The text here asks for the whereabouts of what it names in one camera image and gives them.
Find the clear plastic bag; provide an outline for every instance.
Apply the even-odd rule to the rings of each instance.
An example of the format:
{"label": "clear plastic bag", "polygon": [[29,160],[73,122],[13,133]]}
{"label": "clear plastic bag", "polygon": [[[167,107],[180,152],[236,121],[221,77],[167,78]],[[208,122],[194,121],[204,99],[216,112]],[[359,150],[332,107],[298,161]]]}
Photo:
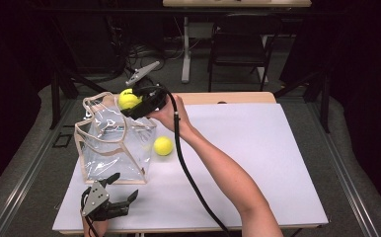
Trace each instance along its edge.
{"label": "clear plastic bag", "polygon": [[145,184],[156,124],[125,117],[117,96],[101,93],[83,100],[85,120],[75,124],[75,141],[86,183],[120,172],[114,184]]}

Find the gray carpet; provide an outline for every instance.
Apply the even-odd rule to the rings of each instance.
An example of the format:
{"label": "gray carpet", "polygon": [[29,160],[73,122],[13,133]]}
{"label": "gray carpet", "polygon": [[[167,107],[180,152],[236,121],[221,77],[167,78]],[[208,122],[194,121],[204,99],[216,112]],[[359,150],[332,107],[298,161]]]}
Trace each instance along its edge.
{"label": "gray carpet", "polygon": [[[282,83],[277,79],[284,64],[289,45],[290,42],[287,39],[282,39],[281,43],[277,44],[270,73],[268,74],[269,83],[266,86],[266,91],[280,89]],[[206,47],[196,46],[192,50],[191,56],[190,82],[188,84],[182,84],[180,80],[183,63],[181,59],[165,61],[163,68],[152,72],[151,77],[162,82],[172,92],[206,91],[208,78],[206,73]],[[153,61],[154,58],[150,57],[144,58],[142,61],[137,60],[135,61],[135,68],[139,67],[139,63],[146,65]],[[124,88],[124,81],[125,78],[123,77],[100,85],[109,91],[120,92]],[[78,84],[77,86],[81,93],[80,98],[96,95],[95,92],[83,85]],[[251,85],[235,88],[232,87],[231,89],[240,91],[253,90]],[[215,85],[214,87],[214,90],[217,91],[231,89],[221,85]],[[297,100],[302,91],[303,88],[299,88],[282,98],[282,100],[279,99],[278,102],[284,108],[320,200],[327,215],[331,218],[331,223],[322,228],[304,229],[297,236],[364,236],[338,174],[335,172],[332,153],[323,138],[322,129],[316,123],[315,105],[304,104]],[[61,234],[52,231],[51,228],[58,204],[62,201],[70,181],[78,154],[73,139],[66,148],[52,148],[51,146],[59,132],[62,134],[73,133],[71,125],[83,117],[84,111],[80,106],[80,102],[77,101],[73,109],[67,112],[69,116],[63,121],[60,129],[48,131],[51,120],[49,88],[45,88],[40,95],[42,109],[37,123],[0,179],[0,217],[13,188],[19,185],[21,176],[26,173],[27,167],[35,163],[36,157],[42,150],[44,152],[40,154],[43,155],[43,162],[38,164],[38,173],[34,174],[34,181],[28,184],[29,190],[25,196],[21,197],[22,202],[20,206],[17,206],[17,211],[12,212],[13,214],[5,219],[8,224],[2,227],[3,236],[61,236]],[[66,101],[64,96],[61,96],[61,98],[63,102]],[[379,236],[381,236],[381,197],[354,159],[348,132],[344,124],[343,108],[334,100],[331,100],[329,119],[332,141],[338,148],[346,168],[361,194],[365,206],[369,210],[369,215],[380,234]],[[53,139],[48,141],[47,138],[50,136],[53,136]],[[44,141],[49,147],[42,147]],[[56,145],[63,143],[64,139],[61,138]],[[283,230],[285,236],[291,236],[294,231],[294,229]]]}

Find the yellow tennis ball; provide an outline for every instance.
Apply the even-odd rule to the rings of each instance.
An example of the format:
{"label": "yellow tennis ball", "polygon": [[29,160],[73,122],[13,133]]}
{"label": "yellow tennis ball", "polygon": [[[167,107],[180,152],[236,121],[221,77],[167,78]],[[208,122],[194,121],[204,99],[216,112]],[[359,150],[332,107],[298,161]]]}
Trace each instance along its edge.
{"label": "yellow tennis ball", "polygon": [[117,98],[117,104],[121,110],[131,109],[141,103],[141,101],[141,97],[136,97],[134,94],[132,94],[131,88],[123,90]]}
{"label": "yellow tennis ball", "polygon": [[169,155],[173,150],[173,142],[167,136],[159,136],[154,141],[154,151],[161,156]]}

